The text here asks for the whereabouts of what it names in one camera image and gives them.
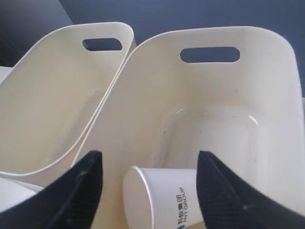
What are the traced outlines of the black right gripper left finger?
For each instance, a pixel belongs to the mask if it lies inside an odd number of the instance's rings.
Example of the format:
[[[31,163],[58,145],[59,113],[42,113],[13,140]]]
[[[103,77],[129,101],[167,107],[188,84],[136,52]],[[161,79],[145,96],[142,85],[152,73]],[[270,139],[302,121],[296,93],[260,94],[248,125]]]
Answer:
[[[89,229],[103,186],[102,153],[89,151],[61,177],[0,214],[2,229]]]

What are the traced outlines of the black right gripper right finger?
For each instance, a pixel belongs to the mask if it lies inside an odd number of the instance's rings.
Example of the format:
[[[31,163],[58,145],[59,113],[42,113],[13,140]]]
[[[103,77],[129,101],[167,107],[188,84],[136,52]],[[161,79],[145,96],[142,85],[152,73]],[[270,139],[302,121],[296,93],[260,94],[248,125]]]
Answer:
[[[200,151],[196,191],[208,229],[303,229],[305,218],[245,182],[217,156]]]

